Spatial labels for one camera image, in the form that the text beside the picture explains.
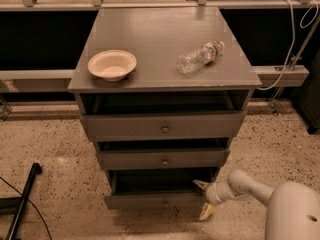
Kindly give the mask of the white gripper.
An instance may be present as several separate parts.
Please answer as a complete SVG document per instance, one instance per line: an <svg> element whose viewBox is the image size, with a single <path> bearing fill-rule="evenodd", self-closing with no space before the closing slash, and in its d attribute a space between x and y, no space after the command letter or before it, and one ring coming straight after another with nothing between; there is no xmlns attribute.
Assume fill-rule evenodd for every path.
<svg viewBox="0 0 320 240"><path fill-rule="evenodd" d="M209 201L205 202L199 219L204 221L208 219L215 210L215 205L220 205L230 198L229 185L226 181L208 183L201 180L193 180L202 190L205 190L206 198Z"/></svg>

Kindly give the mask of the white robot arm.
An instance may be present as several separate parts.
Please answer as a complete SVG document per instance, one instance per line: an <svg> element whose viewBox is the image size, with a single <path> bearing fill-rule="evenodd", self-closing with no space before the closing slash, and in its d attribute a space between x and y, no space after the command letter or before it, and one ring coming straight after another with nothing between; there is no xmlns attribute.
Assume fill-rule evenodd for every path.
<svg viewBox="0 0 320 240"><path fill-rule="evenodd" d="M206 196L200 220L224 202L252 197L267 208L265 240L320 240L320 194L306 185L290 181L272 188L238 169L220 182L194 183Z"/></svg>

